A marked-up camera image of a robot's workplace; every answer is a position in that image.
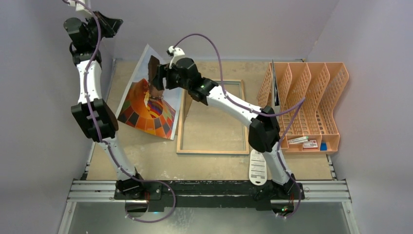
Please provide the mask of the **blue wooden picture frame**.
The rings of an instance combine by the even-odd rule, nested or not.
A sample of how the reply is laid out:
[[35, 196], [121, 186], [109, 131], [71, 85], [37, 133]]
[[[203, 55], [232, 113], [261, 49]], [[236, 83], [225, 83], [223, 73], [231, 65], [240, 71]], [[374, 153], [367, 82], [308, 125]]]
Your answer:
[[202, 156], [246, 156], [248, 128], [216, 107], [194, 101], [182, 91], [176, 153]]

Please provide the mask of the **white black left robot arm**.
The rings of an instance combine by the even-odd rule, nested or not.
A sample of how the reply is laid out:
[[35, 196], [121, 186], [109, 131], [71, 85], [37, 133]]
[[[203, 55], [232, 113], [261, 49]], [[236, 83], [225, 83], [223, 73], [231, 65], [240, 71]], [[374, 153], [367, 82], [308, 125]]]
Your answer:
[[118, 139], [119, 125], [101, 94], [103, 38], [113, 38], [123, 21], [93, 11], [85, 21], [67, 19], [63, 26], [72, 40], [69, 51], [79, 72], [80, 94], [71, 113], [86, 138], [99, 145], [115, 168], [115, 199], [142, 199], [147, 192], [142, 177], [127, 159]]

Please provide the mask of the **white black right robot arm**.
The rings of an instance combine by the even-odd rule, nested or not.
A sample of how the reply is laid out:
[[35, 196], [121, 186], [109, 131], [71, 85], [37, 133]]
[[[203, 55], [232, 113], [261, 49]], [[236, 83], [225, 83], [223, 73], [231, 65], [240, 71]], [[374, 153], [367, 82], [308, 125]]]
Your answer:
[[261, 108], [224, 91], [216, 81], [203, 77], [190, 58], [158, 65], [149, 78], [156, 90], [182, 88], [194, 101], [222, 110], [240, 121], [248, 128], [248, 144], [253, 153], [262, 156], [271, 173], [274, 194], [279, 198], [302, 194], [281, 151], [281, 130], [272, 107]]

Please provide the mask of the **hot air balloon photo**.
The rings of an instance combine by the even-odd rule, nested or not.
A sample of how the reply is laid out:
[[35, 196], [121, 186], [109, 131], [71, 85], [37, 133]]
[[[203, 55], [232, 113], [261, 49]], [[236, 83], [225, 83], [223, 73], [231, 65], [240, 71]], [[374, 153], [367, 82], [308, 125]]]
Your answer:
[[117, 120], [145, 133], [174, 140], [182, 89], [155, 89], [152, 80], [163, 58], [146, 45], [116, 111]]

